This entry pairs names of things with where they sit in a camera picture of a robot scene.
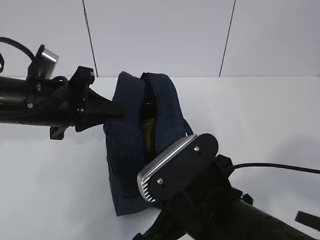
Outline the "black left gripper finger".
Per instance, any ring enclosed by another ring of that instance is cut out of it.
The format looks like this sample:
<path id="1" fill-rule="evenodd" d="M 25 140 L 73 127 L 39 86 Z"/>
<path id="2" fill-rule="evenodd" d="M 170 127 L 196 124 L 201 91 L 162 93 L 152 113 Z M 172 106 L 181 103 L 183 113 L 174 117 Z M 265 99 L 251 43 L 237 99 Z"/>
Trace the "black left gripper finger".
<path id="1" fill-rule="evenodd" d="M 79 116 L 75 121 L 75 131 L 82 132 L 89 128 L 102 125 L 112 116 L 108 114 L 83 114 Z"/>
<path id="2" fill-rule="evenodd" d="M 86 114 L 99 115 L 106 118 L 120 118 L 125 114 L 124 109 L 118 103 L 99 95 L 91 88 L 87 91 L 84 112 Z"/>

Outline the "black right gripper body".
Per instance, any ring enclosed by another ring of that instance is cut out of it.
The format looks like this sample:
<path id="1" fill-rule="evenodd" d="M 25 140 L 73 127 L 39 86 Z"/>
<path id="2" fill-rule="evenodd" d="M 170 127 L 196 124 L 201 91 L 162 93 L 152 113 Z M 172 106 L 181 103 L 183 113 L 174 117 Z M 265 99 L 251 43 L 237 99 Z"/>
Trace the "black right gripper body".
<path id="1" fill-rule="evenodd" d="M 226 213 L 232 200 L 239 200 L 242 191 L 231 186 L 231 158 L 219 154 L 191 184 L 173 198 L 158 204 L 161 210 L 151 227 L 135 240 L 178 240 L 188 230 L 202 232 L 215 217 Z"/>

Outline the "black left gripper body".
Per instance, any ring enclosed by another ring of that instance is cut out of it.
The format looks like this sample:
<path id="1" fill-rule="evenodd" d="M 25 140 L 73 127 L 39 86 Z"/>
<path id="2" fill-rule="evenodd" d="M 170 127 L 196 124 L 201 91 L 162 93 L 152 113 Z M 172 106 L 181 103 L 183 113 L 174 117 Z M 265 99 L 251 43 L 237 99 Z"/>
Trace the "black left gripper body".
<path id="1" fill-rule="evenodd" d="M 85 112 L 86 101 L 88 100 L 88 89 L 95 80 L 95 73 L 92 68 L 78 66 L 73 76 L 68 81 L 70 95 L 66 100 L 66 113 L 62 126 L 51 126 L 49 138 L 51 140 L 62 140 L 65 131 L 69 127 L 76 127 L 79 117 Z"/>

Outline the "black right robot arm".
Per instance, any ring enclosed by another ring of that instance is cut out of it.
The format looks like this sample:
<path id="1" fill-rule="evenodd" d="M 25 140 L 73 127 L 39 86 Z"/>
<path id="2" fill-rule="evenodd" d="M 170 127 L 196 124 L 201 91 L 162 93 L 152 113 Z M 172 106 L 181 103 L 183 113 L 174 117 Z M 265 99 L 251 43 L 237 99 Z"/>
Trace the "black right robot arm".
<path id="1" fill-rule="evenodd" d="M 306 233 L 253 206 L 231 186 L 230 158 L 189 153 L 176 156 L 141 184 L 148 200 L 160 203 L 153 225 L 137 240 L 308 240 Z"/>

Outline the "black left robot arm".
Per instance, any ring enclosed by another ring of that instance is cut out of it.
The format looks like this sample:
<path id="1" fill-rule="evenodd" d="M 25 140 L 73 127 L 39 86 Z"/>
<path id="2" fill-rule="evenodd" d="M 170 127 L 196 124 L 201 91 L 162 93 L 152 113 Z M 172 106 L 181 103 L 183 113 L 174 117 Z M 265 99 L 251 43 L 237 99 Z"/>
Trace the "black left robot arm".
<path id="1" fill-rule="evenodd" d="M 94 81 L 93 69 L 84 66 L 79 66 L 70 79 L 1 77 L 0 121 L 49 127 L 51 140 L 63 140 L 69 127 L 82 132 L 123 117 L 125 112 L 119 104 L 90 88 Z"/>

